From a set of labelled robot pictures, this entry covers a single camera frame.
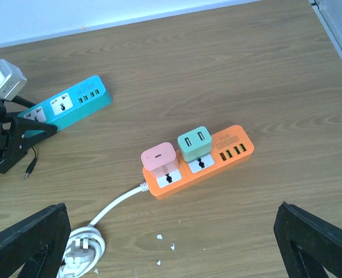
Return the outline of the teal power strip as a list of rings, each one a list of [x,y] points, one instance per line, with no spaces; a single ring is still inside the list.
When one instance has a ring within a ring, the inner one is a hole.
[[[112,103],[101,78],[91,76],[18,114],[21,118],[57,126],[62,131]]]

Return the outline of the orange power strip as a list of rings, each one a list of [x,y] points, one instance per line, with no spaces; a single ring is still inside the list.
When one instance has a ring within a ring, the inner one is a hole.
[[[228,127],[211,137],[211,153],[193,162],[185,162],[180,152],[177,151],[179,168],[171,173],[155,178],[146,169],[142,170],[149,191],[156,199],[169,197],[244,163],[253,154],[254,145],[239,125]]]

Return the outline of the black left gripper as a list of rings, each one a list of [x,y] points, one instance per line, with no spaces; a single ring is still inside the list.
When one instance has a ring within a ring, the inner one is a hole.
[[[9,122],[10,128],[4,129],[3,125]],[[12,118],[0,99],[0,173],[8,172],[29,149],[56,133],[55,125],[18,116]]]

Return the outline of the green charger plug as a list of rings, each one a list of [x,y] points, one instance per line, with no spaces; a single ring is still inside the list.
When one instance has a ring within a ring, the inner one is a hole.
[[[205,126],[197,127],[177,138],[178,148],[185,162],[195,161],[212,151],[212,137]]]

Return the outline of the pink charger plug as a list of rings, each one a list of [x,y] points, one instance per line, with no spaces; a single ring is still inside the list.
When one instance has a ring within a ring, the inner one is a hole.
[[[143,151],[141,162],[154,178],[169,174],[179,167],[176,151],[170,142],[162,142]]]

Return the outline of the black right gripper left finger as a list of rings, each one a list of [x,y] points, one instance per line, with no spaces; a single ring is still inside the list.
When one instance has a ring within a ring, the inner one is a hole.
[[[0,232],[0,277],[56,277],[71,232],[64,203],[54,204]]]

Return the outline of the black power adapter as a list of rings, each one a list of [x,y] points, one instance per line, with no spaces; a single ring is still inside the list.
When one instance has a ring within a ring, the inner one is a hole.
[[[33,159],[31,160],[31,163],[28,165],[26,171],[25,171],[25,174],[24,174],[24,179],[27,179],[30,174],[33,172],[34,168],[35,168],[35,165],[38,161],[38,156],[37,156],[37,151],[34,147],[31,148],[33,150],[33,153],[34,153],[34,157]]]

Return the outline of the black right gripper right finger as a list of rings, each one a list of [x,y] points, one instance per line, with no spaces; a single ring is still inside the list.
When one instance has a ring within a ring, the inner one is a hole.
[[[283,202],[273,230],[289,277],[342,277],[342,229]]]

